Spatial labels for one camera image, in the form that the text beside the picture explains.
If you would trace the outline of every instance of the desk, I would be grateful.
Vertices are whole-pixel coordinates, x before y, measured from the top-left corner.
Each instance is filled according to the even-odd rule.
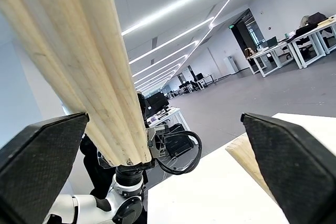
[[[326,56],[327,54],[330,53],[330,51],[336,49],[336,46],[333,46],[331,48],[328,48],[327,45],[325,44],[322,35],[321,35],[321,31],[326,29],[326,28],[331,28],[333,35],[336,38],[336,30],[335,30],[335,25],[336,25],[336,20],[329,22],[323,26],[319,26],[317,28],[315,28],[312,31],[309,31],[308,33],[301,35],[300,37],[294,39],[293,41],[291,41],[288,45],[290,50],[294,51],[296,53],[296,55],[298,56],[298,58],[301,61],[301,64],[304,68],[306,68],[309,64],[312,64],[313,62],[317,61],[318,59],[320,59],[321,57]],[[297,41],[308,37],[311,44],[313,45],[313,48],[316,52],[316,56],[308,61],[305,61],[300,50],[299,47],[297,45]]]
[[[258,69],[259,69],[259,72],[261,73],[261,75],[262,75],[263,77],[266,77],[267,75],[269,75],[269,74],[273,73],[274,71],[280,69],[282,66],[284,66],[284,65],[288,64],[289,62],[293,61],[293,59],[296,61],[298,67],[301,69],[301,68],[302,68],[302,65],[301,65],[301,62],[300,62],[299,58],[297,57],[296,53],[294,53],[292,50],[290,50],[290,48],[288,48],[288,49],[289,49],[289,52],[290,52],[290,54],[291,54],[291,59],[288,59],[288,60],[286,60],[286,61],[283,62],[283,63],[280,62],[280,59],[279,59],[279,56],[278,56],[277,53],[276,53],[276,50],[277,50],[278,48],[284,47],[284,46],[286,46],[286,45],[287,45],[286,42],[281,42],[281,43],[279,43],[278,45],[276,45],[276,46],[274,46],[274,47],[268,48],[268,49],[266,49],[266,50],[263,50],[263,51],[261,51],[261,52],[256,53],[255,55],[250,56],[248,59],[253,59],[253,60],[255,61],[256,65],[257,65],[257,67],[258,67]],[[275,62],[275,64],[276,64],[277,66],[276,66],[276,68],[274,68],[274,69],[268,71],[267,73],[264,73],[264,72],[263,72],[263,69],[266,67],[266,65],[265,65],[264,62],[262,61],[263,59],[262,59],[261,57],[264,56],[264,55],[267,55],[267,54],[271,54],[271,56],[272,56],[272,58],[273,58],[273,60],[274,60],[274,62]],[[259,63],[258,60],[257,60],[258,58],[260,58],[261,61],[263,62],[263,64],[264,64],[264,67],[263,67],[263,68],[260,66],[260,63]]]
[[[302,125],[336,154],[336,141],[330,137],[336,135],[336,118],[274,117]],[[279,206],[225,150],[229,144],[203,157],[191,173],[151,188],[148,224],[288,224]]]
[[[208,74],[207,76],[203,77],[201,80],[196,81],[196,83],[197,83],[197,85],[199,86],[200,89],[204,89],[204,86],[203,86],[203,84],[202,84],[202,81],[204,81],[204,84],[207,86],[207,84],[206,84],[206,82],[205,82],[204,79],[206,79],[206,78],[208,78],[208,77],[211,77],[211,79],[212,79],[212,83],[215,83],[215,80],[214,80],[214,78],[213,78],[213,76],[212,76],[212,73],[211,73],[211,74]]]
[[[316,139],[318,139],[326,148],[336,155],[336,141],[334,136],[336,129],[336,118],[327,118],[322,116],[295,115],[278,113],[273,116],[287,122],[303,126]],[[246,172],[262,187],[265,192],[273,198],[264,178],[261,175],[255,155],[246,133],[235,138],[226,147],[232,157],[240,163]]]
[[[184,119],[180,108],[170,107],[170,110],[168,111],[168,115],[165,115],[161,119],[157,119],[154,122],[151,122],[151,118],[152,118],[151,117],[151,118],[147,119],[147,122],[151,122],[151,124],[149,124],[149,127],[155,127],[155,126],[159,125],[160,123],[162,123],[162,122],[164,122],[168,119],[171,119],[172,117],[174,117],[179,123],[181,123],[186,131],[190,131],[190,128],[189,128],[186,120]],[[198,142],[196,141],[196,139],[191,137],[191,140],[196,145],[198,145]]]

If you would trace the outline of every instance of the white ceiling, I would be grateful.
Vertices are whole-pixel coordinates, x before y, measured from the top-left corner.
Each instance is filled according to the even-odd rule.
[[[167,7],[167,5],[172,4],[176,1],[178,0],[115,0],[115,5],[117,7],[119,22],[122,31],[125,31],[126,29],[138,23],[140,20],[159,11],[163,7]],[[181,8],[178,8],[177,10],[174,10],[166,16],[163,16],[159,20],[156,20],[151,24],[140,27],[139,29],[132,31],[129,34],[124,35],[123,39],[126,49],[128,51],[129,59],[134,60],[135,58],[150,51],[152,49],[153,38],[157,37],[157,46],[159,46],[160,44],[163,44],[164,42],[174,38],[184,31],[207,20],[208,18],[215,16],[226,1],[227,0],[192,0],[192,2],[184,5]],[[250,1],[251,0],[231,0],[229,4],[225,7],[223,12],[220,14],[220,16],[217,18],[215,24],[222,23],[228,20],[229,18],[231,18],[230,14],[232,13],[232,16],[237,15],[235,13],[235,10],[248,4]],[[209,36],[216,33],[220,27],[221,24],[213,29]],[[169,54],[177,51],[178,49],[186,46],[191,41],[197,39],[200,40],[208,32],[208,30],[209,28],[206,24],[199,29],[191,32],[190,34],[183,36],[182,38],[170,43],[169,45],[159,49],[158,51],[133,63],[131,65],[132,73],[134,74],[150,66],[152,59],[154,59],[154,62],[157,62],[160,59],[168,56]],[[199,51],[202,51],[202,47],[204,46],[200,46],[186,63],[189,63],[192,60],[192,57],[196,56]],[[134,77],[134,81],[143,78],[149,73],[165,66],[169,62],[181,57],[184,54],[189,54],[193,48],[194,46],[190,46],[189,48],[176,54],[175,56]]]

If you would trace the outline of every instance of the doorway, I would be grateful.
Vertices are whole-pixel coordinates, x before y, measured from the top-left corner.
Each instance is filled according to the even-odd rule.
[[[265,42],[264,36],[250,9],[247,9],[230,28],[243,52],[246,48],[257,51]]]

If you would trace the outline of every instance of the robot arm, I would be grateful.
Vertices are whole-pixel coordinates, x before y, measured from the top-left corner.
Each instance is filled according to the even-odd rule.
[[[105,199],[59,195],[44,224],[134,223],[141,214],[143,177],[140,166],[119,166]]]

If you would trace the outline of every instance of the wooden board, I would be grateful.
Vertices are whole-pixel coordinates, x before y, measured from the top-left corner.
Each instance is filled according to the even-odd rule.
[[[151,159],[113,0],[0,0],[32,61],[112,165]]]
[[[256,161],[256,156],[246,133],[231,141],[226,147],[230,155],[244,168],[245,171],[262,187],[262,189],[276,202],[268,188]]]

